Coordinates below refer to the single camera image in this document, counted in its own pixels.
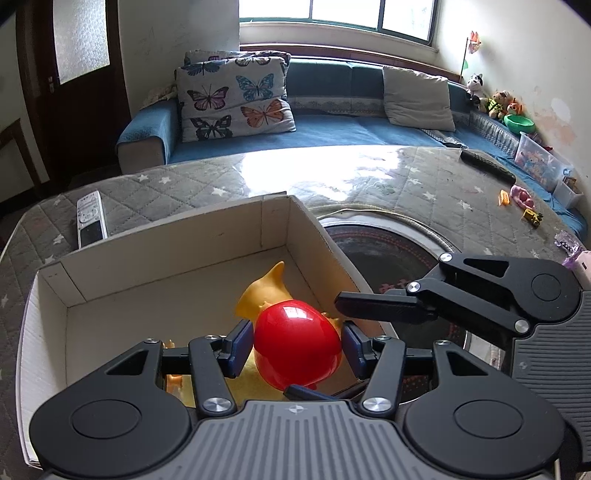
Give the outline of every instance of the yellow toy truck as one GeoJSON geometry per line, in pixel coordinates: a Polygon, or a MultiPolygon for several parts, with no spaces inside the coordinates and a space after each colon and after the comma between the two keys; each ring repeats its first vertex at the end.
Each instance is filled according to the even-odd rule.
{"type": "Polygon", "coordinates": [[[529,223],[532,224],[534,228],[538,228],[544,218],[544,215],[541,213],[535,213],[531,208],[526,208],[523,212],[523,218],[525,218],[529,223]]]}

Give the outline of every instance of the window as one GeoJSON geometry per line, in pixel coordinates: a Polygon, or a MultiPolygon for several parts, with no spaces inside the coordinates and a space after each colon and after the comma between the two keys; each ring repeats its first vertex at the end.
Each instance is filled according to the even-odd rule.
{"type": "Polygon", "coordinates": [[[345,25],[430,45],[437,1],[240,0],[240,20],[345,25]]]}

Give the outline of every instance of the teddy bear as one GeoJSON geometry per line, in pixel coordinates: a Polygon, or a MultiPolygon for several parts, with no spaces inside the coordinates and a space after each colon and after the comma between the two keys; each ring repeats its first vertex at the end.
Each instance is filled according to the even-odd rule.
{"type": "Polygon", "coordinates": [[[484,108],[482,108],[482,103],[480,104],[480,111],[487,113],[488,116],[491,118],[497,119],[499,122],[502,122],[507,115],[507,109],[509,105],[515,101],[513,95],[511,95],[506,90],[503,92],[496,92],[492,98],[488,99],[488,101],[484,102],[484,108]]]}

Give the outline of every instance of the blue sofa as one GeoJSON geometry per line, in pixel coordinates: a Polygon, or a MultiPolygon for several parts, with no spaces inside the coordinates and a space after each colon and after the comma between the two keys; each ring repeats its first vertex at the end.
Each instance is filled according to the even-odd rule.
{"type": "MultiPolygon", "coordinates": [[[[504,125],[470,108],[462,85],[449,83],[456,132],[447,133],[473,149],[486,151],[549,203],[577,234],[587,225],[568,211],[513,162],[519,139],[504,125]]],[[[117,143],[123,173],[189,160],[258,150],[324,145],[413,145],[441,147],[437,132],[391,125],[385,117],[382,67],[331,59],[293,58],[287,72],[287,93],[295,132],[211,141],[180,141],[176,99],[139,111],[117,143]]]]}

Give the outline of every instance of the wooden door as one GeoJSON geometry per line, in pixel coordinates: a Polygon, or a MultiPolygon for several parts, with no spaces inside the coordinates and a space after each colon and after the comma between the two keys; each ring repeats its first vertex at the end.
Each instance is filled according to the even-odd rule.
{"type": "Polygon", "coordinates": [[[74,175],[117,163],[115,144],[130,120],[117,0],[30,1],[38,94],[27,108],[65,188],[74,175]]]}

